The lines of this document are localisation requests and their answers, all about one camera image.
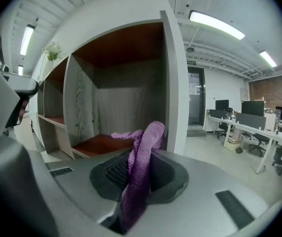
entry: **gray floor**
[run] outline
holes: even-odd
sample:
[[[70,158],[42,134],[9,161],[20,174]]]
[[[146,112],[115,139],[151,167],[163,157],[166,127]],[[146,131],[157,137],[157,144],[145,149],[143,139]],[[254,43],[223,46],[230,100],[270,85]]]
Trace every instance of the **gray floor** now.
[[[189,125],[187,127],[187,130],[203,130],[204,127],[202,125],[194,124],[194,125]]]
[[[45,163],[54,162],[54,161],[72,160],[71,157],[63,153],[61,150],[56,150],[54,152],[51,152],[50,154],[47,154],[47,151],[43,151],[40,154]]]
[[[187,137],[204,137],[207,133],[203,130],[187,130]]]
[[[269,206],[282,199],[282,175],[277,174],[277,167],[272,167],[273,152],[266,159],[266,168],[259,174],[255,170],[262,158],[255,152],[248,152],[249,143],[256,144],[254,138],[243,139],[243,153],[237,154],[223,147],[224,138],[215,134],[206,137],[187,137],[184,155],[216,165],[241,183],[255,191]]]
[[[33,132],[33,137],[34,137],[34,140],[35,140],[35,144],[36,144],[36,147],[37,147],[37,150],[38,152],[43,152],[45,151],[45,148],[44,146],[42,145],[42,143],[40,142],[37,134],[35,132]]]

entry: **desk leg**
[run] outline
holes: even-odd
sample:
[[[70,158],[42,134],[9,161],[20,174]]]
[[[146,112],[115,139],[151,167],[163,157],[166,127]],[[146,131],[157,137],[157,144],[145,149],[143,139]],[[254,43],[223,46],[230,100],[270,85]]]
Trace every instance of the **desk leg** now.
[[[230,130],[231,130],[231,125],[228,124],[228,130],[226,131],[226,136],[225,136],[225,140],[224,140],[224,144],[223,147],[226,147],[226,144],[228,143],[228,139],[229,139],[229,135],[230,135]]]
[[[257,168],[257,170],[256,170],[256,174],[259,174],[259,172],[262,170],[266,158],[267,158],[268,155],[270,155],[271,152],[273,151],[273,148],[274,148],[274,147],[272,146],[273,142],[274,142],[274,145],[275,145],[276,142],[273,141],[273,139],[270,139],[270,140],[269,140],[268,147],[267,147],[267,149],[266,149],[266,153],[264,154],[264,157],[263,157],[263,159],[261,160],[261,162],[260,162],[260,164],[259,164],[259,166],[258,166],[258,168]]]

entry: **small potted plant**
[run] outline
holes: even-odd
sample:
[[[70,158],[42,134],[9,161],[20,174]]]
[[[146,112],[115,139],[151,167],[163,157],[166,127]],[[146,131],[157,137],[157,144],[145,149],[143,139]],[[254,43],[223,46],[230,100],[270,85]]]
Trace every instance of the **small potted plant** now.
[[[53,69],[53,62],[57,59],[61,59],[62,47],[57,42],[50,42],[43,50],[47,55],[48,61],[44,68],[44,74],[48,74]]]

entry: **exit sign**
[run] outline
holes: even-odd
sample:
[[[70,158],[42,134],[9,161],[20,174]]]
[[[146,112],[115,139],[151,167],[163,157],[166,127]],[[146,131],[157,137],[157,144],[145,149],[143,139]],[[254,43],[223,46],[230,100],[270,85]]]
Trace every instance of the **exit sign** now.
[[[189,64],[189,65],[196,65],[196,62],[195,61],[187,61],[187,64]]]

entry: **white ceiling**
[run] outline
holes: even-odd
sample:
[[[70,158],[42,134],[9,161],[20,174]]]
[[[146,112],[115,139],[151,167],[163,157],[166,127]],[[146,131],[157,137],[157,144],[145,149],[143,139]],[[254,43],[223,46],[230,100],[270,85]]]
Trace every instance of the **white ceiling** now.
[[[24,74],[31,75],[41,49],[50,41],[57,27],[77,7],[89,0],[21,0],[13,25],[11,62],[24,64]],[[282,74],[282,14],[272,0],[168,0],[182,33],[188,60],[199,67],[219,70],[237,77],[259,79]],[[242,40],[188,20],[190,10],[216,17],[243,32]],[[27,55],[19,54],[27,24],[39,18]],[[271,69],[259,52],[266,50],[277,67]]]
[[[8,65],[17,73],[18,65],[23,65],[24,76],[31,76],[44,48],[60,24],[78,7],[82,0],[16,0],[13,16],[3,27],[10,27],[10,60]],[[36,26],[30,40],[26,56],[20,54],[25,28],[28,24]]]

